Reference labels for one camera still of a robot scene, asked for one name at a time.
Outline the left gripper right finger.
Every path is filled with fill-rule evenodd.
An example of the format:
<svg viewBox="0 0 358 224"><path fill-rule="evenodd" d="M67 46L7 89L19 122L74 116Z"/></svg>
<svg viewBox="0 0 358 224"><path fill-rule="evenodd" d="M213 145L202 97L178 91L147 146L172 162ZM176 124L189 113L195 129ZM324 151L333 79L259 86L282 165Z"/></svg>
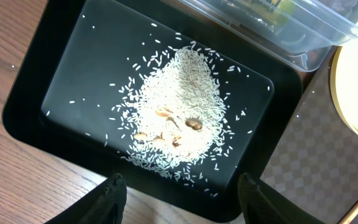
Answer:
<svg viewBox="0 0 358 224"><path fill-rule="evenodd" d="M239 176L237 193L246 223L323 224L247 172Z"/></svg>

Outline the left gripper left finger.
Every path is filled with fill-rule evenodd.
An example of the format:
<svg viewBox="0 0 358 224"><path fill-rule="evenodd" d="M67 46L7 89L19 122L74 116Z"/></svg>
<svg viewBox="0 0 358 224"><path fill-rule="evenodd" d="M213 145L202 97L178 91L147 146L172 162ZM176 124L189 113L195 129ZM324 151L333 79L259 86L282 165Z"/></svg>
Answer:
<svg viewBox="0 0 358 224"><path fill-rule="evenodd" d="M121 224L126 200L126 181L115 173L45 224Z"/></svg>

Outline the pile of rice scraps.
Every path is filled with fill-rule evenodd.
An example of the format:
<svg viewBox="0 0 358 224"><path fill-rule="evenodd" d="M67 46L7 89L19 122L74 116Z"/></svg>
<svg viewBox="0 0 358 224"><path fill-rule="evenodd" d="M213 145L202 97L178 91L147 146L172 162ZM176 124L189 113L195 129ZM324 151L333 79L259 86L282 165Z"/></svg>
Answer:
<svg viewBox="0 0 358 224"><path fill-rule="evenodd" d="M268 78L163 24L87 12L40 111L132 166L214 198L272 97Z"/></svg>

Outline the green orange snack wrapper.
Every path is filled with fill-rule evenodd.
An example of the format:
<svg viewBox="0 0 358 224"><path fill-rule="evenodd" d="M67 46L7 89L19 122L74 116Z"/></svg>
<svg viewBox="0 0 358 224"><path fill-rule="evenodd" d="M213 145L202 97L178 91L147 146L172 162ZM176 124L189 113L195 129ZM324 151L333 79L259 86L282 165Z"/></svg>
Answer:
<svg viewBox="0 0 358 224"><path fill-rule="evenodd" d="M296 5L290 0L252 0L251 3L259 14L277 26L287 23L288 16L296 9Z"/></svg>

